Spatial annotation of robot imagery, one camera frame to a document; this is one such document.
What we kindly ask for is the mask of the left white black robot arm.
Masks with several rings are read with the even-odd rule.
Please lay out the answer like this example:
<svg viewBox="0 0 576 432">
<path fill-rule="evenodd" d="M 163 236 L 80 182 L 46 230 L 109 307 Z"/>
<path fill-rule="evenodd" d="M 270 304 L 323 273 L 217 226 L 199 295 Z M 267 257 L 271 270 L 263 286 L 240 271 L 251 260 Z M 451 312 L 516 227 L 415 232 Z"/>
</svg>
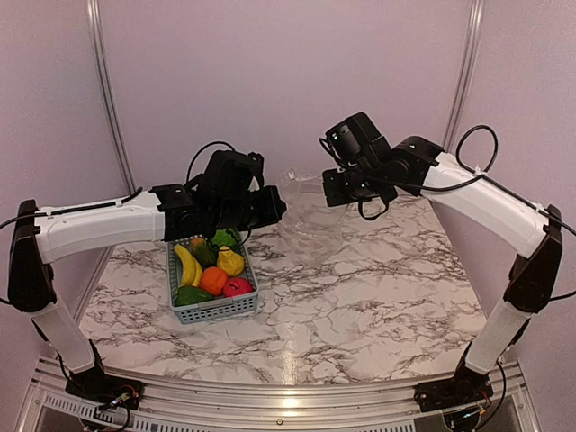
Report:
<svg viewBox="0 0 576 432">
<path fill-rule="evenodd" d="M 53 287 L 52 263 L 63 257 L 116 245 L 164 242 L 217 230 L 253 231 L 281 220 L 286 211 L 277 187 L 223 195 L 189 192 L 181 185 L 158 186 L 113 202 L 80 207 L 37 208 L 22 202 L 10 219 L 6 303 L 29 315 L 40 334 L 60 354 L 77 383 L 96 401 L 113 394 L 113 379 L 100 370 L 98 353 L 79 329 Z"/>
</svg>

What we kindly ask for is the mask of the blue-grey perforated plastic basket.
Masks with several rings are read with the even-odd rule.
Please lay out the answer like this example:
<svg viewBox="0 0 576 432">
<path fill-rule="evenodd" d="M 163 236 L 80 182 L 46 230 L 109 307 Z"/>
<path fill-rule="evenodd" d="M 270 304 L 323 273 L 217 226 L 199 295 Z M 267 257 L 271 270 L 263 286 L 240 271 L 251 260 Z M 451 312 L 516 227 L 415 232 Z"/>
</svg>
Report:
<svg viewBox="0 0 576 432">
<path fill-rule="evenodd" d="M 166 247 L 170 308 L 183 324 L 254 311 L 257 280 L 239 234 L 189 238 Z"/>
</svg>

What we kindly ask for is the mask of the clear zip top bag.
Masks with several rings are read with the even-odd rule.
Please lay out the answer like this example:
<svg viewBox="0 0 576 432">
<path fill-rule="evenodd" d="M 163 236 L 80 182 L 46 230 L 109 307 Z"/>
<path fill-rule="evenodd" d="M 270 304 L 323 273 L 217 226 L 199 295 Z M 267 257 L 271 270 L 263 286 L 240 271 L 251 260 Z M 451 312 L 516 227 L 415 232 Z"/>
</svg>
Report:
<svg viewBox="0 0 576 432">
<path fill-rule="evenodd" d="M 280 196 L 287 211 L 278 225 L 288 255 L 305 266 L 318 266 L 343 244 L 347 207 L 329 208 L 322 179 L 292 167 L 283 173 Z"/>
</svg>

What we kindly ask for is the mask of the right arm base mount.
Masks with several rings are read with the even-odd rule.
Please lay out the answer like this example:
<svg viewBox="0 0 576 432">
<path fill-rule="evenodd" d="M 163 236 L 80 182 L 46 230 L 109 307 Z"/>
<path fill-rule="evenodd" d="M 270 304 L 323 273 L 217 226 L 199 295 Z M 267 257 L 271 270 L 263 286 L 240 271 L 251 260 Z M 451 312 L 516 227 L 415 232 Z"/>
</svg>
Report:
<svg viewBox="0 0 576 432">
<path fill-rule="evenodd" d="M 461 360 L 451 377 L 417 384 L 414 401 L 422 412 L 473 403 L 493 395 L 489 380 L 487 373 L 477 373 Z"/>
</svg>

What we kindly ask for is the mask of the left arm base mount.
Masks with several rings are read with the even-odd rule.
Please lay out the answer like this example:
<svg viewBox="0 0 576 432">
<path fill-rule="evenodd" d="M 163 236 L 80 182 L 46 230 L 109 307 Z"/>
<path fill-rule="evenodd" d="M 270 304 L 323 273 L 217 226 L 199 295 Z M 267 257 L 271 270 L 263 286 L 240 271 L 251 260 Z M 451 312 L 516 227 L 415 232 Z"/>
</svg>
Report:
<svg viewBox="0 0 576 432">
<path fill-rule="evenodd" d="M 68 394 L 107 407 L 111 407 L 115 401 L 129 410 L 139 407 L 143 389 L 142 381 L 108 374 L 100 364 L 81 373 L 70 372 L 66 386 Z"/>
</svg>

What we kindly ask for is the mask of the red toy apple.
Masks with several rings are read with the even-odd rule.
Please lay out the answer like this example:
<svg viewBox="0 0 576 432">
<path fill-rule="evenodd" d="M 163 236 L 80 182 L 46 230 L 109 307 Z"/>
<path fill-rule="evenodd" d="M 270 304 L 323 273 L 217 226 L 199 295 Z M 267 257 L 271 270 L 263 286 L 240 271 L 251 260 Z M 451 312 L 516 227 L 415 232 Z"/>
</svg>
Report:
<svg viewBox="0 0 576 432">
<path fill-rule="evenodd" d="M 222 289 L 222 293 L 226 298 L 232 298 L 244 294 L 249 294 L 254 291 L 252 283 L 242 277 L 230 278 Z"/>
</svg>

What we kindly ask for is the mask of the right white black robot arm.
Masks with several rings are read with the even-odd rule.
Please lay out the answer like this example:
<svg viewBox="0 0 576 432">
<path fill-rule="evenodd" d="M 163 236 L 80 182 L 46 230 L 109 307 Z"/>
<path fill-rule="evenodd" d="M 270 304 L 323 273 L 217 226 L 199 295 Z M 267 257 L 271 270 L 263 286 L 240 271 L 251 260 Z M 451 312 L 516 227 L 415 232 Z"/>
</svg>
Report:
<svg viewBox="0 0 576 432">
<path fill-rule="evenodd" d="M 319 143 L 338 165 L 323 174 L 328 206 L 364 204 L 375 196 L 389 203 L 401 189 L 460 212 L 516 251 L 502 299 L 445 386 L 451 401 L 468 401 L 531 317 L 555 299 L 565 228 L 561 214 L 553 206 L 544 209 L 523 200 L 422 137 L 391 148 L 384 137 L 369 140 L 333 131 Z"/>
</svg>

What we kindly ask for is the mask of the orange toy fruit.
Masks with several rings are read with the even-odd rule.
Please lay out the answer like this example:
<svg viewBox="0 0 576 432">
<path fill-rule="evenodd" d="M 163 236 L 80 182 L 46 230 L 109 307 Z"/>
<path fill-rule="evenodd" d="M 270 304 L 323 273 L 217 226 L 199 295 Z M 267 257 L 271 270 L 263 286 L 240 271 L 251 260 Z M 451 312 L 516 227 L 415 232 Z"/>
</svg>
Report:
<svg viewBox="0 0 576 432">
<path fill-rule="evenodd" d="M 222 289 L 228 280 L 229 276 L 224 271 L 211 266 L 203 270 L 199 287 L 218 297 L 223 295 Z"/>
</svg>

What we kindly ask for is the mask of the yellow toy pear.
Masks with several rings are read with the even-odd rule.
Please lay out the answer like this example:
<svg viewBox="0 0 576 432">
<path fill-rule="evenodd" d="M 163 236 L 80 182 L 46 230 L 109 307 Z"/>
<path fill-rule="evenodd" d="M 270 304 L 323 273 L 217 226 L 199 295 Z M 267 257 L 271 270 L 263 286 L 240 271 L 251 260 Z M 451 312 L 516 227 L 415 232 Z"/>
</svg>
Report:
<svg viewBox="0 0 576 432">
<path fill-rule="evenodd" d="M 245 260 L 230 247 L 222 246 L 219 249 L 217 267 L 229 277 L 238 277 L 245 270 Z"/>
</svg>

